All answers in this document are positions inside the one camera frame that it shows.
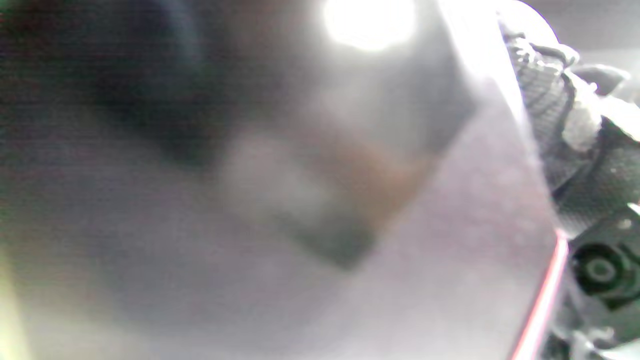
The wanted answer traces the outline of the person's left hand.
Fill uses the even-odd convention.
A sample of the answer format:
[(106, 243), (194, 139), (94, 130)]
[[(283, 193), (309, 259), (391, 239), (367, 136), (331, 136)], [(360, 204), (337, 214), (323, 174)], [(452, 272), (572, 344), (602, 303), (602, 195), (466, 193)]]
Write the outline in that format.
[(576, 239), (639, 203), (639, 107), (631, 76), (573, 48), (503, 35), (560, 227)]

